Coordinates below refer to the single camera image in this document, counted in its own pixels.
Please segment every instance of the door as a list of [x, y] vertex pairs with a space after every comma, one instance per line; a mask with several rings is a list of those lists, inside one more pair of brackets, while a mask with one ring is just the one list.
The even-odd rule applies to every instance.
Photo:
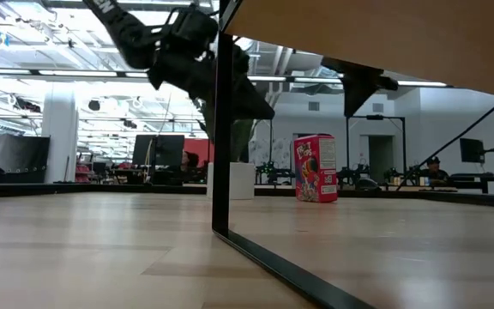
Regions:
[[384, 172], [394, 167], [394, 137], [369, 136], [370, 178], [385, 182]]

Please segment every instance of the shelf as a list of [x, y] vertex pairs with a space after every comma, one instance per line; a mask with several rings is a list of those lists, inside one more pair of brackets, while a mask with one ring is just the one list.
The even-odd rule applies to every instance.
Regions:
[[494, 94], [494, 1], [243, 0], [226, 32]]

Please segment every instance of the white column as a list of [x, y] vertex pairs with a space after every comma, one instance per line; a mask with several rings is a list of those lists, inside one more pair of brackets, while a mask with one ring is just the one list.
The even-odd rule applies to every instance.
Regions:
[[73, 83], [52, 82], [45, 94], [42, 136], [50, 136], [45, 182], [74, 181], [79, 113]]

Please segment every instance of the person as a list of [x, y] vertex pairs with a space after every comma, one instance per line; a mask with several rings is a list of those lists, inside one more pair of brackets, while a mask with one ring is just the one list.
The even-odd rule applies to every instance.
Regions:
[[187, 172], [189, 168], [197, 167], [199, 164], [199, 155], [182, 151], [182, 164], [180, 165], [180, 171]]
[[420, 171], [420, 176], [428, 177], [430, 179], [430, 185], [432, 186], [447, 184], [447, 178], [449, 177], [449, 175], [447, 174], [447, 172], [439, 168], [440, 163], [441, 161], [438, 157], [430, 158], [426, 162], [428, 168]]

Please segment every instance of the red wall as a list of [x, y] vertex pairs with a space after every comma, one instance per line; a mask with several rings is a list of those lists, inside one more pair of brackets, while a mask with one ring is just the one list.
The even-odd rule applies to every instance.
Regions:
[[[199, 155], [199, 167], [203, 166], [203, 162], [207, 159], [207, 146], [209, 144], [208, 139], [199, 139], [199, 138], [186, 138], [184, 140], [184, 151], [188, 151]], [[211, 144], [210, 149], [210, 162], [214, 159], [214, 148], [213, 144]]]

